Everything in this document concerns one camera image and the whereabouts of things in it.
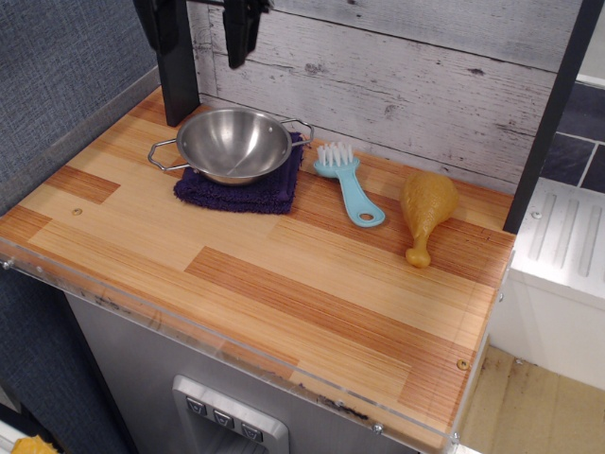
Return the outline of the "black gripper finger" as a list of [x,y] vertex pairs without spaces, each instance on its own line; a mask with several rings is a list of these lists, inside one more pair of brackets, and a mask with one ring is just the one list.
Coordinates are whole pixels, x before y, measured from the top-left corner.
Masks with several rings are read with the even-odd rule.
[[175,0],[133,0],[147,41],[158,53],[169,53],[178,43]]
[[262,13],[269,13],[266,0],[227,0],[224,2],[223,25],[229,66],[237,69],[255,49]]

